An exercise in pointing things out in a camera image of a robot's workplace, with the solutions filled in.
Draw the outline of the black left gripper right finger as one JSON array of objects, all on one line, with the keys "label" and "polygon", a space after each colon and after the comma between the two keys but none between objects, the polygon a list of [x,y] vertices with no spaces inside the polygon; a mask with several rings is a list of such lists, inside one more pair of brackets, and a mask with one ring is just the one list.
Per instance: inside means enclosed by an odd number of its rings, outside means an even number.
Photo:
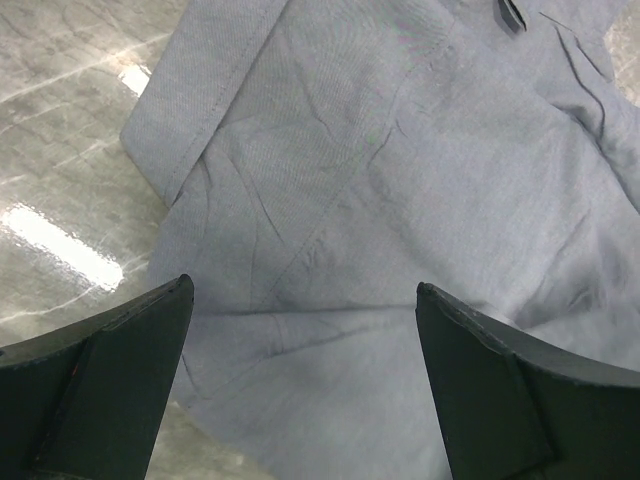
[{"label": "black left gripper right finger", "polygon": [[639,375],[488,317],[433,284],[416,321],[455,479],[636,479]]}]

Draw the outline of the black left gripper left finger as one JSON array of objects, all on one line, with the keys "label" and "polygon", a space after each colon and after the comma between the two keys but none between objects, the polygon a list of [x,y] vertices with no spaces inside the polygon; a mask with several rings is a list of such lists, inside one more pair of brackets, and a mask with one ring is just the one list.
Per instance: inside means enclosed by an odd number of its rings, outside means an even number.
[{"label": "black left gripper left finger", "polygon": [[193,282],[182,275],[2,347],[2,478],[144,478],[193,302]]}]

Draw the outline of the grey long sleeve shirt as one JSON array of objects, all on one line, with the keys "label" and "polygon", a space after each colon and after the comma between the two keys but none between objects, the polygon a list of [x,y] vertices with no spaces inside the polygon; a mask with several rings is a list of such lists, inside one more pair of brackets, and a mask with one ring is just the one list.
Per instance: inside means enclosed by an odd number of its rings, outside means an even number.
[{"label": "grey long sleeve shirt", "polygon": [[639,365],[621,1],[192,1],[121,141],[195,307],[174,394],[279,479],[446,479],[433,283]]}]

